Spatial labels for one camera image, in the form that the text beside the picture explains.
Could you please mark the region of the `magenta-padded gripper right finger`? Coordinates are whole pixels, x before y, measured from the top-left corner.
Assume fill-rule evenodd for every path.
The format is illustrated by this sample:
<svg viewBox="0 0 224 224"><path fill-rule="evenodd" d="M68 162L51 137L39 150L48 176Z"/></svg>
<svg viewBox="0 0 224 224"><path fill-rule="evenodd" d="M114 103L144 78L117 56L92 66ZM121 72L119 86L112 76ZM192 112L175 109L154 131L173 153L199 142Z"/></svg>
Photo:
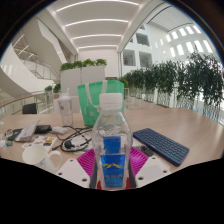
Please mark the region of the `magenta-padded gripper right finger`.
<svg viewBox="0 0 224 224"><path fill-rule="evenodd" d="M128 184L130 188L146 186L170 173L170 166L157 156L148 157L136 148L131 149Z"/></svg>

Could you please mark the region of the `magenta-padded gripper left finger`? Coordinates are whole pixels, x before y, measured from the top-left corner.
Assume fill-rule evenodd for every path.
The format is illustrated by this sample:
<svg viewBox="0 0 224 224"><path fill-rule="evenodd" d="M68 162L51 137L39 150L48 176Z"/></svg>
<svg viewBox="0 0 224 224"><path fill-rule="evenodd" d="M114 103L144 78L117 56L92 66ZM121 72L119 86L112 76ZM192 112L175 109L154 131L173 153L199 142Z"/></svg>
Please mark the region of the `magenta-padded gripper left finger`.
<svg viewBox="0 0 224 224"><path fill-rule="evenodd" d="M68 159L57 175L78 186L94 189L97 183L94 150L88 150L77 159Z"/></svg>

